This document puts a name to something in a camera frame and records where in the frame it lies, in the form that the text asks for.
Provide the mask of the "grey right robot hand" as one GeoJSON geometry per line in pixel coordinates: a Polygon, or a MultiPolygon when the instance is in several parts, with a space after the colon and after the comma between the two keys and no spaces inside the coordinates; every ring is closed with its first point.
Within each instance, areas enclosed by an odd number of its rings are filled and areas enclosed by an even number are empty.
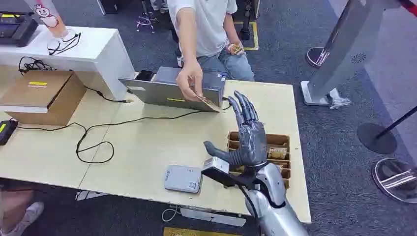
{"type": "Polygon", "coordinates": [[[234,92],[234,97],[228,97],[228,101],[236,115],[239,147],[233,151],[223,151],[210,141],[205,141],[207,153],[235,166],[255,167],[265,164],[267,162],[266,133],[254,105],[237,90],[234,92]]]}

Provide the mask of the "person's left hand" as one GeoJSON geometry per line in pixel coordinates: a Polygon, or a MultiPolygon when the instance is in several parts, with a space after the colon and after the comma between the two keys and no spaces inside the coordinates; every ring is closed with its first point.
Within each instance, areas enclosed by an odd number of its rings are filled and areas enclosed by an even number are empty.
{"type": "Polygon", "coordinates": [[[234,55],[234,56],[242,55],[245,51],[241,43],[240,44],[230,43],[226,47],[226,49],[230,55],[234,55]]]}

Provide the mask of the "person's right hand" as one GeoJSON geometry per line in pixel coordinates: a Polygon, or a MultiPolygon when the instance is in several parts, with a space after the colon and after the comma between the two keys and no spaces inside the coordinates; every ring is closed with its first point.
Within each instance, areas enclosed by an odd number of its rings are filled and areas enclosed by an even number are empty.
{"type": "Polygon", "coordinates": [[[189,101],[200,102],[202,92],[201,66],[196,59],[186,60],[182,70],[176,78],[176,84],[180,88],[184,98],[189,101]]]}

